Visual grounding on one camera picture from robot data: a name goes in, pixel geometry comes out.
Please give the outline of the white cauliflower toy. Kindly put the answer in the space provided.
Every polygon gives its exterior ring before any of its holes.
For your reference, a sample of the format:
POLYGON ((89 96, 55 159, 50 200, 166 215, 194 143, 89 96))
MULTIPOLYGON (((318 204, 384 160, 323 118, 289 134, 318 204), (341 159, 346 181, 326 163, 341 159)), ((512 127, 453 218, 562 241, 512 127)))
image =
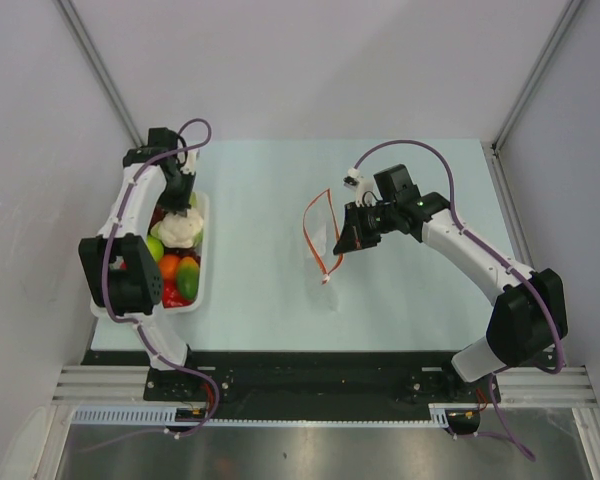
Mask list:
POLYGON ((196 193, 190 196, 190 207, 184 215, 168 213, 157 221, 149 234, 166 248, 189 249, 197 247, 203 239, 205 220, 198 210, 196 193))

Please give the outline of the clear zip top bag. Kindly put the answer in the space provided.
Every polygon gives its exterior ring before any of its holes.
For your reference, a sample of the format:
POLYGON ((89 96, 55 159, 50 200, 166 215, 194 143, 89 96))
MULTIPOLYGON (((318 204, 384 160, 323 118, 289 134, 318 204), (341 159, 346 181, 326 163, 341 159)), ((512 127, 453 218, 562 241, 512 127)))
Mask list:
POLYGON ((314 197, 302 215, 303 277, 310 308, 321 313, 339 310, 334 274, 343 257, 334 255, 339 226, 332 191, 327 188, 314 197))

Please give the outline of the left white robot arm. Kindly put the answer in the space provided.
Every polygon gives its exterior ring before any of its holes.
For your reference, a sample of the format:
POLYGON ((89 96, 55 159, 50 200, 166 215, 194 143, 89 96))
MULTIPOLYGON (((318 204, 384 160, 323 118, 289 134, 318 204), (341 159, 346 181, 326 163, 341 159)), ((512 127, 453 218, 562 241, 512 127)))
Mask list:
POLYGON ((123 158, 123 183, 96 236, 83 238, 78 253, 99 320, 126 325, 140 340, 157 370, 170 370, 166 387, 177 398, 194 397, 200 374, 185 365, 188 346, 167 319, 164 280, 147 238, 154 210, 184 217, 191 207, 195 174, 178 133, 151 128, 148 143, 123 158))

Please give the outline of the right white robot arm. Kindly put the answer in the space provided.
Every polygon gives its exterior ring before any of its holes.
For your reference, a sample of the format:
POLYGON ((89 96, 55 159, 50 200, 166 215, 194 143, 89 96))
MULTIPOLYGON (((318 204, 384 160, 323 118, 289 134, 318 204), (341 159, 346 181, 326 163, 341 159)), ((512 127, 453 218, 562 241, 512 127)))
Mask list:
POLYGON ((404 165, 372 179, 350 168, 344 183, 354 190, 355 199, 345 206, 334 255, 375 247, 383 235, 399 231, 447 258, 493 307, 485 335, 457 352, 451 359, 453 369, 441 376, 449 399, 466 400, 478 380, 533 360, 567 335, 560 276, 551 269, 536 271, 499 252, 473 233, 442 195, 421 194, 404 165))

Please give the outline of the white plastic food tray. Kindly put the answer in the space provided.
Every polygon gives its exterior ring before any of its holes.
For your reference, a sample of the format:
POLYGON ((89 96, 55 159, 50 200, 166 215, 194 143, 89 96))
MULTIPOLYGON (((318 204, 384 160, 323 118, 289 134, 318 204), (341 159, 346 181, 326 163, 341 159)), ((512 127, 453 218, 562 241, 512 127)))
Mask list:
POLYGON ((91 310, 106 317, 107 306, 120 318, 156 314, 163 309, 167 315, 191 312, 200 305, 205 288, 205 257, 209 250, 206 230, 210 219, 208 196, 195 191, 198 210, 204 217, 202 242, 195 247, 200 255, 199 289, 188 307, 167 309, 162 303, 165 280, 146 244, 149 229, 168 214, 161 207, 156 190, 139 188, 129 197, 123 212, 122 200, 112 207, 111 217, 94 237, 84 238, 78 246, 79 258, 91 293, 91 310))

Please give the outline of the purple grapes toy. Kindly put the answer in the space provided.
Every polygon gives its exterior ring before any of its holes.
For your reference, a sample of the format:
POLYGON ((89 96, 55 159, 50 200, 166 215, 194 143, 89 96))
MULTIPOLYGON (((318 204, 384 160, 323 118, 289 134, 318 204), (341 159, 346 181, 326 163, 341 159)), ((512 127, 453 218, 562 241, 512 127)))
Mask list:
POLYGON ((200 261, 200 255, 197 253, 195 248, 180 248, 177 250, 176 254, 180 257, 180 258, 185 258, 185 257, 191 257, 193 258, 198 264, 201 263, 200 261))

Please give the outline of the green apple toy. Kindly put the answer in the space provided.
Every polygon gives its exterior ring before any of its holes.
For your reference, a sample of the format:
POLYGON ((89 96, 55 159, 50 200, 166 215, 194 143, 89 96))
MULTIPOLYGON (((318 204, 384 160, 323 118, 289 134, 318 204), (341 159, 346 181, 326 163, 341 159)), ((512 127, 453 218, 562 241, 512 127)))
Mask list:
POLYGON ((161 241, 151 235, 146 238, 147 248, 156 263, 164 256, 164 246, 161 241))

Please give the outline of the orange fruit toy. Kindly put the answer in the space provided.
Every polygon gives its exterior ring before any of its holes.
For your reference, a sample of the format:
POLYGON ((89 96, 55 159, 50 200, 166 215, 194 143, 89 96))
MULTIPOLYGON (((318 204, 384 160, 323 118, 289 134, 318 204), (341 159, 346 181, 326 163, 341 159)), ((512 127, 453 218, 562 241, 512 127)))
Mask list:
POLYGON ((176 279, 180 262, 181 258, 175 254, 165 254, 158 261, 158 268, 165 281, 174 281, 176 279))

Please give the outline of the green red mango toy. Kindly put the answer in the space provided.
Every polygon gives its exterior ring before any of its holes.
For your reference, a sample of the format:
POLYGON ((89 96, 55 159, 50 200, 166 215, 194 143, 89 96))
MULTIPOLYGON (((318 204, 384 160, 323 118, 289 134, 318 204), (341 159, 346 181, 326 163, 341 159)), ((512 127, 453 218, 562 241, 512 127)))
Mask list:
POLYGON ((176 287, 180 295, 193 302, 199 289, 200 266, 193 257, 184 257, 176 270, 176 287))

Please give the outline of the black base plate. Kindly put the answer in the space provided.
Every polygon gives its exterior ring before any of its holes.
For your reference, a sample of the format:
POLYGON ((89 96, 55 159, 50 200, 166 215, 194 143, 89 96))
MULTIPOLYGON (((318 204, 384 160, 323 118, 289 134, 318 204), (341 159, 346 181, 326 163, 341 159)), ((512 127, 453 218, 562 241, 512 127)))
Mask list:
POLYGON ((429 407, 479 410, 500 397, 496 382, 463 382, 451 352, 192 352, 207 380, 150 369, 145 401, 182 403, 185 419, 211 406, 217 420, 389 422, 430 417, 429 407))

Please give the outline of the left aluminium frame post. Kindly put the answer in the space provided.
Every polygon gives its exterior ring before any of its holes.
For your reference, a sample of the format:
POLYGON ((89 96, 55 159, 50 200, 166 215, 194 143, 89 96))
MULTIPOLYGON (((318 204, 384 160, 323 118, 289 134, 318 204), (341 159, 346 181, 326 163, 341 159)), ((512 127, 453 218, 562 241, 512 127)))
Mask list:
POLYGON ((126 136, 134 146, 141 146, 143 138, 140 130, 75 3, 71 0, 53 0, 52 3, 58 10, 126 136))

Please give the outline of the aluminium frame post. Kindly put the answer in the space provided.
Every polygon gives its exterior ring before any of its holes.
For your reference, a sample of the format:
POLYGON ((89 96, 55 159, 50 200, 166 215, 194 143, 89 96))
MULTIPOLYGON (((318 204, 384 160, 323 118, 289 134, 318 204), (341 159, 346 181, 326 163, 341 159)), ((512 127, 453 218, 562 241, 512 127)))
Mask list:
POLYGON ((586 5, 587 1, 584 0, 569 0, 565 3, 513 105, 505 116, 494 139, 491 141, 491 149, 494 153, 499 154, 506 145, 513 129, 523 116, 533 96, 540 87, 543 78, 548 73, 549 67, 558 54, 559 49, 566 41, 578 16, 586 5))
POLYGON ((58 10, 126 136, 134 146, 141 146, 143 138, 140 130, 75 3, 71 0, 53 0, 52 3, 58 10))

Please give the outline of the right aluminium frame post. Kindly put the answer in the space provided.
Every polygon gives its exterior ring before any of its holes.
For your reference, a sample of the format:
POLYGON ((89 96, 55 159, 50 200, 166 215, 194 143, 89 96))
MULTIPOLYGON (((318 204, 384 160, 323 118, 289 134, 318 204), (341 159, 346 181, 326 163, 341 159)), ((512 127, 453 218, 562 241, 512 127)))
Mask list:
POLYGON ((494 139, 491 141, 491 149, 494 153, 499 154, 506 145, 513 129, 523 116, 533 96, 540 87, 543 78, 548 73, 549 67, 558 54, 559 49, 566 41, 578 16, 586 5, 587 1, 584 0, 569 0, 565 3, 513 105, 505 116, 494 139))

